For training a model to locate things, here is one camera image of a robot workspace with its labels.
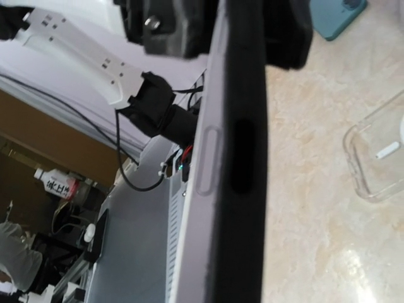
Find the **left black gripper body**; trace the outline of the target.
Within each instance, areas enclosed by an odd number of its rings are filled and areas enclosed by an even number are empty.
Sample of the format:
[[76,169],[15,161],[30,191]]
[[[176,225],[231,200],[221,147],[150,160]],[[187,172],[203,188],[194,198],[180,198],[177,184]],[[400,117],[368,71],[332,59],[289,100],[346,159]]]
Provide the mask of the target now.
[[114,0],[121,12],[129,41],[144,44],[154,37],[179,37],[185,44],[199,44],[213,30],[217,1]]

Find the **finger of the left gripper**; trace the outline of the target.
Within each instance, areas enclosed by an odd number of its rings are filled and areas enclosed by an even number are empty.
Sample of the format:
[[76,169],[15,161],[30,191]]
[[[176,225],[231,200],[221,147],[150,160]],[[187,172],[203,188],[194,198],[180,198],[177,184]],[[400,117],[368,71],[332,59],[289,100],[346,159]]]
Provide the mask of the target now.
[[147,54],[195,59],[208,54],[215,21],[180,21],[171,33],[163,32],[163,21],[148,18],[143,25],[143,47]]
[[313,37],[309,4],[305,0],[263,2],[267,65],[284,70],[306,65]]

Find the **black phone with silver edge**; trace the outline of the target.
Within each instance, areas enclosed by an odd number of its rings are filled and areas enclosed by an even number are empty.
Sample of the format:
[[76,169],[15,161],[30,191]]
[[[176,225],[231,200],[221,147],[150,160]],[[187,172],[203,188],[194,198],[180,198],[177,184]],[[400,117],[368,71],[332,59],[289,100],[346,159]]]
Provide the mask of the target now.
[[169,302],[204,302],[223,158],[227,2],[219,1],[193,146]]

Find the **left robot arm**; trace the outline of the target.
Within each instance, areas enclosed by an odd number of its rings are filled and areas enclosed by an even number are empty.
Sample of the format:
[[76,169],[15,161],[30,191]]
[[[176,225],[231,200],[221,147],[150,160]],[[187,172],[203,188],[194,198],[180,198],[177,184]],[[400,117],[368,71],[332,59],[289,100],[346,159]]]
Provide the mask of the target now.
[[126,63],[72,23],[84,19],[149,55],[194,59],[211,47],[218,1],[2,1],[1,40],[82,74],[143,134],[190,145],[197,118],[161,77]]

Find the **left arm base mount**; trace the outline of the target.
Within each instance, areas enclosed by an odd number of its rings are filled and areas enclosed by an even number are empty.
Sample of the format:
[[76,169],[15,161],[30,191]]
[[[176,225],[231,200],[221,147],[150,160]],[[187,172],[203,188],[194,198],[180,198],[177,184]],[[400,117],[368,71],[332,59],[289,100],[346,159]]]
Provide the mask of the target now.
[[[201,107],[202,96],[200,93],[191,93],[186,104],[186,110],[198,117]],[[193,143],[189,143],[184,148],[175,145],[174,151],[170,152],[169,158],[162,162],[159,176],[164,179],[179,176],[181,182],[187,183],[191,170],[191,160],[193,155]]]

